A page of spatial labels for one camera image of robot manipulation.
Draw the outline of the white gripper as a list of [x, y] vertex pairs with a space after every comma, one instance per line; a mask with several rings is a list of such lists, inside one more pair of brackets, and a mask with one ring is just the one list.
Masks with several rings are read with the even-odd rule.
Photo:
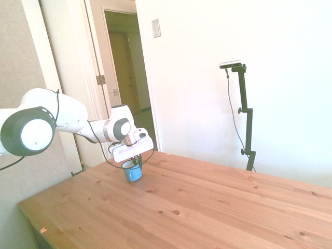
[[127, 146], [125, 144], [117, 145], [111, 149], [111, 152], [113, 154], [113, 159], [116, 163], [131, 158], [133, 165], [137, 165], [138, 161], [138, 165], [140, 167], [140, 170], [142, 171], [143, 159], [141, 154], [153, 148], [154, 148], [153, 141], [148, 136], [146, 138], [139, 140], [132, 146]]

